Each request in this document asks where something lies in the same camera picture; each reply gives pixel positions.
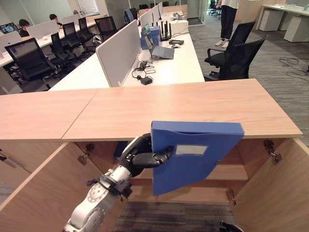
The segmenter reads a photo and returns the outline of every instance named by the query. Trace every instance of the laptop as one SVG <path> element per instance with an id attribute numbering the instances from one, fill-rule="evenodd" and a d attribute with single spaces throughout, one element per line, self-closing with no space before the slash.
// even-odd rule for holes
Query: laptop
<path id="1" fill-rule="evenodd" d="M 141 29 L 141 32 L 142 35 L 145 37 L 145 41 L 147 43 L 151 56 L 161 57 L 165 59 L 174 59 L 174 52 L 175 52 L 174 49 L 154 45 L 154 40 L 151 36 L 150 27 L 148 24 L 146 24 Z"/>

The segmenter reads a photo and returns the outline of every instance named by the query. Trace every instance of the cabinet hinge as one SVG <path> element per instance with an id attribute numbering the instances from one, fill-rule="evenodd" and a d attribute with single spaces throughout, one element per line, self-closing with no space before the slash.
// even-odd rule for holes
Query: cabinet hinge
<path id="1" fill-rule="evenodd" d="M 265 147 L 267 153 L 272 157 L 273 164 L 277 165 L 280 162 L 280 160 L 282 160 L 283 158 L 282 158 L 282 155 L 275 153 L 274 142 L 269 140 L 269 139 L 265 139 L 263 141 L 263 144 L 264 144 L 264 147 Z"/>
<path id="2" fill-rule="evenodd" d="M 78 161 L 85 166 L 87 164 L 87 159 L 89 158 L 90 154 L 93 152 L 93 150 L 95 149 L 95 145 L 94 144 L 87 144 L 86 145 L 86 153 L 82 156 L 78 157 Z"/>
<path id="3" fill-rule="evenodd" d="M 232 189 L 228 190 L 227 198 L 234 206 L 237 205 L 237 202 L 235 200 L 235 194 L 234 194 L 234 191 Z"/>

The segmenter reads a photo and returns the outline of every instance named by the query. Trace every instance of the computer monitor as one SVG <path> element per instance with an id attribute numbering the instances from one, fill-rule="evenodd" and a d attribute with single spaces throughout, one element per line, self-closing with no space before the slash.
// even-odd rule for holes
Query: computer monitor
<path id="1" fill-rule="evenodd" d="M 15 23 L 8 23 L 8 24 L 4 24 L 0 26 L 0 31 L 3 34 L 7 34 L 13 31 L 18 31 L 17 26 L 15 25 Z"/>

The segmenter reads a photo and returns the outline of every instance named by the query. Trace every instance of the office chair armrest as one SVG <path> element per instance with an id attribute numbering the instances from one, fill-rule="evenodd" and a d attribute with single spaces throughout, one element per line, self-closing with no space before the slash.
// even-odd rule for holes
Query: office chair armrest
<path id="1" fill-rule="evenodd" d="M 226 54 L 228 51 L 226 51 L 226 50 L 220 50 L 220 49 L 214 49 L 214 48 L 208 48 L 207 54 L 208 54 L 208 59 L 209 59 L 210 65 L 213 65 L 213 62 L 212 62 L 212 59 L 211 59 L 211 50 L 217 51 L 217 52 L 223 52 L 223 53 L 224 53 L 224 60 L 225 60 L 225 62 L 226 62 L 226 56 L 225 56 L 225 54 Z"/>
<path id="2" fill-rule="evenodd" d="M 211 50 L 214 50 L 214 51 L 217 51 L 217 52 L 224 52 L 224 50 L 208 48 L 207 54 L 208 54 L 209 64 L 213 65 L 213 62 L 212 62 L 212 59 L 211 59 Z"/>

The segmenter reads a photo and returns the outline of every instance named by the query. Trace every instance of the black office chair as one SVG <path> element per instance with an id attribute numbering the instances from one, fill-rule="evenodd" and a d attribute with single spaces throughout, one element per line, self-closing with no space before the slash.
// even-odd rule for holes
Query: black office chair
<path id="1" fill-rule="evenodd" d="M 70 55 L 62 47 L 59 33 L 57 32 L 52 34 L 51 38 L 52 44 L 50 47 L 52 49 L 52 53 L 55 55 L 55 58 L 51 59 L 50 61 L 53 65 L 61 68 L 63 71 L 70 73 L 75 68 L 75 66 L 71 62 Z"/>
<path id="2" fill-rule="evenodd" d="M 85 45 L 85 41 L 81 40 L 76 33 L 75 30 L 75 25 L 74 23 L 67 23 L 63 25 L 63 31 L 64 31 L 64 36 L 65 36 L 65 40 L 67 41 L 70 49 L 70 52 L 73 52 L 73 50 L 79 46 L 83 46 L 84 48 L 84 52 L 82 53 L 82 55 L 85 55 L 86 53 L 90 54 L 90 52 L 88 51 L 88 48 Z"/>
<path id="3" fill-rule="evenodd" d="M 147 4 L 141 4 L 140 10 L 142 10 L 142 9 L 148 9 L 148 5 Z"/>
<path id="4" fill-rule="evenodd" d="M 27 81 L 41 79 L 50 89 L 44 77 L 53 76 L 56 68 L 44 55 L 35 38 L 7 46 L 5 49 L 18 65 L 22 79 Z"/>
<path id="5" fill-rule="evenodd" d="M 82 39 L 82 42 L 87 42 L 91 40 L 95 35 L 91 33 L 87 27 L 87 21 L 86 18 L 79 18 L 79 28 L 80 28 L 80 39 Z"/>
<path id="6" fill-rule="evenodd" d="M 216 66 L 217 68 L 223 67 L 225 65 L 225 61 L 227 60 L 230 50 L 236 46 L 237 44 L 244 44 L 255 24 L 254 22 L 249 22 L 249 23 L 241 23 L 238 24 L 231 41 L 228 43 L 228 47 L 226 50 L 221 50 L 221 49 L 212 49 L 209 48 L 207 50 L 208 57 L 204 60 L 205 62 L 209 63 L 210 65 Z M 220 53 L 211 55 L 211 50 L 213 51 L 218 51 Z"/>
<path id="7" fill-rule="evenodd" d="M 220 68 L 220 72 L 204 76 L 205 81 L 249 78 L 249 66 L 266 38 L 267 36 L 255 42 L 234 46 L 225 65 Z"/>
<path id="8" fill-rule="evenodd" d="M 131 13 L 133 14 L 133 18 L 137 20 L 137 10 L 136 8 L 130 8 Z"/>
<path id="9" fill-rule="evenodd" d="M 107 40 L 118 31 L 112 16 L 96 18 L 95 22 L 102 37 L 102 41 Z"/>
<path id="10" fill-rule="evenodd" d="M 208 12 L 208 15 L 213 15 L 213 14 L 215 14 L 216 13 L 216 11 L 217 11 L 217 9 L 216 9 L 216 2 L 215 2 L 215 0 L 211 0 L 211 3 L 210 3 L 210 5 L 209 5 L 209 9 L 210 9 L 210 11 Z"/>
<path id="11" fill-rule="evenodd" d="M 70 51 L 82 45 L 81 41 L 79 40 L 76 34 L 75 25 L 73 22 L 63 24 L 63 32 L 65 40 L 67 41 L 70 47 Z"/>

